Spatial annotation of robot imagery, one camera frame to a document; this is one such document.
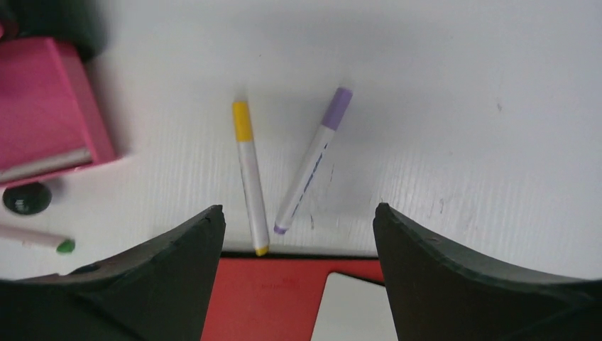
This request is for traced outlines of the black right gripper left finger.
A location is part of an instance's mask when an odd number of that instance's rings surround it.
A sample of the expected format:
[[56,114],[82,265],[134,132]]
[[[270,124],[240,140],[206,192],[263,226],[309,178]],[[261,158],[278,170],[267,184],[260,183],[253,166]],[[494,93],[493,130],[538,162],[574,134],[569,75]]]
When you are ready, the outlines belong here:
[[225,233],[219,205],[66,275],[1,282],[2,340],[199,340]]

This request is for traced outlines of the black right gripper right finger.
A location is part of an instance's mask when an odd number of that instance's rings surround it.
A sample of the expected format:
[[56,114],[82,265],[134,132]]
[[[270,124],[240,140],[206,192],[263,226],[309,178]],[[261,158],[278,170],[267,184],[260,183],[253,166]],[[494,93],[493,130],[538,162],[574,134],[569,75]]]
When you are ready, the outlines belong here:
[[600,340],[601,282],[486,256],[386,203],[373,233],[399,340]]

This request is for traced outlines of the green cap marker pen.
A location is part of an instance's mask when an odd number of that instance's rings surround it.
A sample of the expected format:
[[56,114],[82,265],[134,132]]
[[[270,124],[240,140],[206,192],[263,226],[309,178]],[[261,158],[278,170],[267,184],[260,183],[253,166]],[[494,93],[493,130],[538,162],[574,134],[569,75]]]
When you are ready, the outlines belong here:
[[71,254],[76,247],[75,240],[69,237],[3,225],[1,226],[1,238],[18,241],[26,246],[45,247],[58,254]]

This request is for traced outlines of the pink drawer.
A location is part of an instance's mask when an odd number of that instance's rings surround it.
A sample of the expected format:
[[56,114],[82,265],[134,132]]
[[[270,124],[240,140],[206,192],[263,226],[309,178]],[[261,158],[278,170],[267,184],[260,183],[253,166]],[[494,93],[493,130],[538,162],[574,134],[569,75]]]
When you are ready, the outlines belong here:
[[43,181],[115,161],[76,47],[49,37],[1,43],[1,202],[36,215],[53,198]]

